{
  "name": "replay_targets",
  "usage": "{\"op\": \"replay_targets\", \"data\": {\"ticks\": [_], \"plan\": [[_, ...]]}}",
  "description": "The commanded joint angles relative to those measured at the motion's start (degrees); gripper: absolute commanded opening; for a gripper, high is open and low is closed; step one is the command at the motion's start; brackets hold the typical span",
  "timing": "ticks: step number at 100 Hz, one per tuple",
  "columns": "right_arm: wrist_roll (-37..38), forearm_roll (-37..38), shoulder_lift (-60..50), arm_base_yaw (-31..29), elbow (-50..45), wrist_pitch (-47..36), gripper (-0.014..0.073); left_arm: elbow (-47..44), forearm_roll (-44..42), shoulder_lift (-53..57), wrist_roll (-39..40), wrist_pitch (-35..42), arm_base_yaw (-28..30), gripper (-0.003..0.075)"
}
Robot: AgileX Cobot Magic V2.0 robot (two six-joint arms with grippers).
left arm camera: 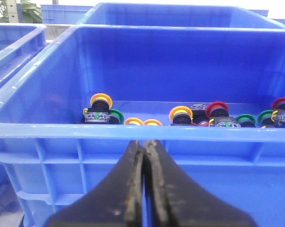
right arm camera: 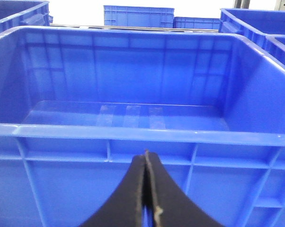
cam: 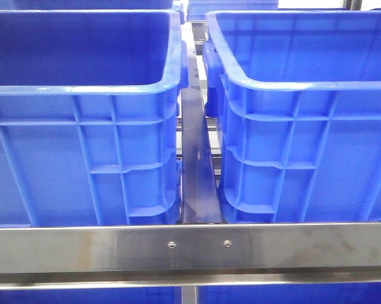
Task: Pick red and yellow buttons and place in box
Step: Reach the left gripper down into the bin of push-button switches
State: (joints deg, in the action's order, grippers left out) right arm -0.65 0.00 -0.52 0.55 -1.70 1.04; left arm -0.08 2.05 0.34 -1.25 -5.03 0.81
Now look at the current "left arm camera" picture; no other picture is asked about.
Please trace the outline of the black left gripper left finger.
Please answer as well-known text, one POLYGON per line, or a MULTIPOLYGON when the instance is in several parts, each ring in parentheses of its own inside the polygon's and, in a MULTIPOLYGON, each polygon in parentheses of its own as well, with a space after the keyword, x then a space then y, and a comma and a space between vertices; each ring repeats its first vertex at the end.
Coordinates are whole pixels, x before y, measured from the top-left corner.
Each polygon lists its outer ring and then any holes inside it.
POLYGON ((49 217, 45 226, 141 227, 143 157, 139 141, 130 141, 109 174, 81 199, 49 217))

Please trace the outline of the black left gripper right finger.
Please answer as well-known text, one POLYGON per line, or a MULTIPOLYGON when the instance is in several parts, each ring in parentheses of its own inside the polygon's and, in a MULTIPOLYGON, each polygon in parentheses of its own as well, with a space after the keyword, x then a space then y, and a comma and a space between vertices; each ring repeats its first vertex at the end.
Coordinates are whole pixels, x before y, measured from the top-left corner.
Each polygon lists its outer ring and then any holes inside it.
POLYGON ((248 213, 190 178, 159 140, 144 144, 145 193, 150 227, 255 227, 248 213))

